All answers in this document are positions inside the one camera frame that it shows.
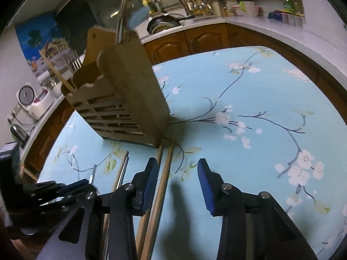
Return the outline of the green bottle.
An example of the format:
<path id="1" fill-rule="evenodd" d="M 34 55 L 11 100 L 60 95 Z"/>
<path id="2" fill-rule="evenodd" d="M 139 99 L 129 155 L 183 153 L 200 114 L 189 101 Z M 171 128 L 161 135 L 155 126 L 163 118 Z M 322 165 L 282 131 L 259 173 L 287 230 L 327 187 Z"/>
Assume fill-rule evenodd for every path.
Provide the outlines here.
<path id="1" fill-rule="evenodd" d="M 286 13 L 295 13 L 295 7 L 292 0 L 283 0 L 283 8 Z"/>

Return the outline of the floral blue tablecloth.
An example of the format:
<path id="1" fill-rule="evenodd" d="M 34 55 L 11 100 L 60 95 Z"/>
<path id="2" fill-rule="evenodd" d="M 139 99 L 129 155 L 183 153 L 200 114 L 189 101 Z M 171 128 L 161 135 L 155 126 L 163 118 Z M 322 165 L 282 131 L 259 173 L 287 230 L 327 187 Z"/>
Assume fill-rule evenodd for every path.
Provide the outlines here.
<path id="1" fill-rule="evenodd" d="M 223 49 L 153 67 L 175 143 L 153 259 L 215 259 L 222 220 L 206 209 L 198 160 L 243 192 L 269 192 L 318 259 L 346 235 L 346 124 L 271 49 Z"/>

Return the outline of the steel chopstick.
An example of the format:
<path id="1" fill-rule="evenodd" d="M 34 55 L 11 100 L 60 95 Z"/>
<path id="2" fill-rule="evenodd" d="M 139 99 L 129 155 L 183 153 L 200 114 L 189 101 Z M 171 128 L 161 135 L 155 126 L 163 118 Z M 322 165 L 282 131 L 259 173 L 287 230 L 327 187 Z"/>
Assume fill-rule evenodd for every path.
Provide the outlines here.
<path id="1" fill-rule="evenodd" d="M 120 8 L 119 8 L 119 19 L 118 19 L 118 25 L 116 29 L 116 40 L 115 44 L 119 44 L 122 40 L 122 27 L 124 23 L 124 13 L 126 8 L 126 0 L 121 0 Z"/>
<path id="2" fill-rule="evenodd" d="M 90 178 L 89 178 L 89 184 L 93 184 L 96 169 L 97 169 L 97 165 L 94 165 L 94 167 L 92 169 L 92 173 L 91 173 Z"/>
<path id="3" fill-rule="evenodd" d="M 129 160 L 129 152 L 126 151 L 124 158 L 122 159 L 121 166 L 116 175 L 116 179 L 113 183 L 112 194 L 111 194 L 111 204 L 115 202 L 116 196 L 119 194 L 119 189 L 122 186 L 122 183 L 124 180 L 124 175 L 126 172 L 128 160 Z M 111 213 L 106 214 L 104 218 L 102 259 L 109 259 L 110 229 L 111 229 Z"/>

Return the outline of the wooden utensil holder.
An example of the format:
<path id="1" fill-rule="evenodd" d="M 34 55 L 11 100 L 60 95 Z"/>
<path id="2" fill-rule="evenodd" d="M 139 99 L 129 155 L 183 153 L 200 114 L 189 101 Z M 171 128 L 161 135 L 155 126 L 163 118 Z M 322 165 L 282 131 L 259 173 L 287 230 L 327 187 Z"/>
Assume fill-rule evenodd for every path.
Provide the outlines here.
<path id="1" fill-rule="evenodd" d="M 116 43 L 116 30 L 94 26 L 82 66 L 62 94 L 101 138 L 158 148 L 169 107 L 136 32 Z"/>

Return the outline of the white rice cooker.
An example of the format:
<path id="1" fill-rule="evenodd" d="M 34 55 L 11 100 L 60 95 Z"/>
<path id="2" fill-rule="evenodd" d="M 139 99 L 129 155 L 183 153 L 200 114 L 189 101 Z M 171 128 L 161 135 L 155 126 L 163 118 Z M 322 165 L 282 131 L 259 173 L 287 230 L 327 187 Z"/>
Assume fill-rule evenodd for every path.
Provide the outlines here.
<path id="1" fill-rule="evenodd" d="M 24 84 L 16 92 L 16 97 L 19 105 L 35 120 L 40 120 L 55 101 L 55 96 L 48 88 L 42 87 L 41 92 L 37 93 L 30 83 Z"/>

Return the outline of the tropical fruit poster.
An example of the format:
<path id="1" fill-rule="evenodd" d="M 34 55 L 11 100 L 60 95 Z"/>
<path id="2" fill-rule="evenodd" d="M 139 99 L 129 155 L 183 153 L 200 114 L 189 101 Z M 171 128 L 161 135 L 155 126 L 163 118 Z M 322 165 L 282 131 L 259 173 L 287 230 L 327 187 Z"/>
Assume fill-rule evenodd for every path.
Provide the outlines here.
<path id="1" fill-rule="evenodd" d="M 47 59 L 53 59 L 57 64 L 62 62 L 59 53 L 69 50 L 69 44 L 62 36 L 51 13 L 27 20 L 17 25 L 15 31 L 23 55 L 35 77 L 48 70 L 42 55 Z"/>

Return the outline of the steel electric kettle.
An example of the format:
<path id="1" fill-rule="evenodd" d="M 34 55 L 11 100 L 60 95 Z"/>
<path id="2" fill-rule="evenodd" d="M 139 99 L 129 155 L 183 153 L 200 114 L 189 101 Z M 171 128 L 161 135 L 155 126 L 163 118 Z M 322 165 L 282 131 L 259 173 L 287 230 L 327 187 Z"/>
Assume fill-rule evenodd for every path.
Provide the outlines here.
<path id="1" fill-rule="evenodd" d="M 22 148 L 25 147 L 27 141 L 29 140 L 29 135 L 23 128 L 17 124 L 10 125 L 10 132 L 14 139 L 19 142 Z"/>

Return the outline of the black wok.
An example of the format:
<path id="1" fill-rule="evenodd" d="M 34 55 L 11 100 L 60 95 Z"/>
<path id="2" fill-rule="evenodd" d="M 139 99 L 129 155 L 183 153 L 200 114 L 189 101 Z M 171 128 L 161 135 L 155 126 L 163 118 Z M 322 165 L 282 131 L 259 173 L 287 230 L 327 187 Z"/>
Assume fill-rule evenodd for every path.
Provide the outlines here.
<path id="1" fill-rule="evenodd" d="M 150 17 L 147 24 L 147 32 L 150 35 L 159 33 L 159 29 L 162 31 L 181 26 L 181 22 L 191 20 L 196 15 L 183 16 L 179 13 L 163 13 L 155 17 Z"/>

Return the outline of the carved wooden chopstick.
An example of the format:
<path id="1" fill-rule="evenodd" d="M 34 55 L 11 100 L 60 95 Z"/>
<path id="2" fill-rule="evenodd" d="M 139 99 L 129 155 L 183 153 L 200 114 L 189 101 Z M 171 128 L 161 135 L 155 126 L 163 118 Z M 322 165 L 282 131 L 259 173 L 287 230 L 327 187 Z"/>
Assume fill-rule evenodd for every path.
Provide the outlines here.
<path id="1" fill-rule="evenodd" d="M 52 70 L 52 72 L 55 74 L 56 77 L 58 77 L 61 82 L 64 84 L 64 86 L 70 91 L 74 92 L 75 89 L 65 80 L 65 78 L 60 74 L 58 70 L 55 69 L 55 67 L 51 64 L 51 62 L 45 57 L 45 55 L 42 53 L 42 51 L 39 51 L 39 54 L 41 55 L 44 62 L 48 65 L 48 67 Z"/>

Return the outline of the steel fork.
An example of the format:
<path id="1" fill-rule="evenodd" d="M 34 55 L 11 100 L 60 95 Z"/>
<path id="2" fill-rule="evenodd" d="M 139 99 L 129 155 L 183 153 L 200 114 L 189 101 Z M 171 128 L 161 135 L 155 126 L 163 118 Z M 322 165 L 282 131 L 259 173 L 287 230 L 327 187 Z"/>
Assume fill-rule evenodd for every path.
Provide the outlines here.
<path id="1" fill-rule="evenodd" d="M 81 60 L 79 59 L 78 54 L 76 53 L 75 50 L 70 49 L 70 58 L 71 58 L 71 64 L 74 70 L 78 70 L 82 67 Z"/>

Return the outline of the countertop utensil rack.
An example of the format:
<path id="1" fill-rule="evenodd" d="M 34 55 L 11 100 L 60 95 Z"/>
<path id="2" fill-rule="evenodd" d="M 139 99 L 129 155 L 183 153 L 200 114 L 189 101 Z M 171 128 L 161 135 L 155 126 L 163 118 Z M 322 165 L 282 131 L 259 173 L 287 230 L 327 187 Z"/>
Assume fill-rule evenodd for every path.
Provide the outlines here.
<path id="1" fill-rule="evenodd" d="M 210 0 L 179 0 L 187 16 L 213 16 L 216 14 Z"/>

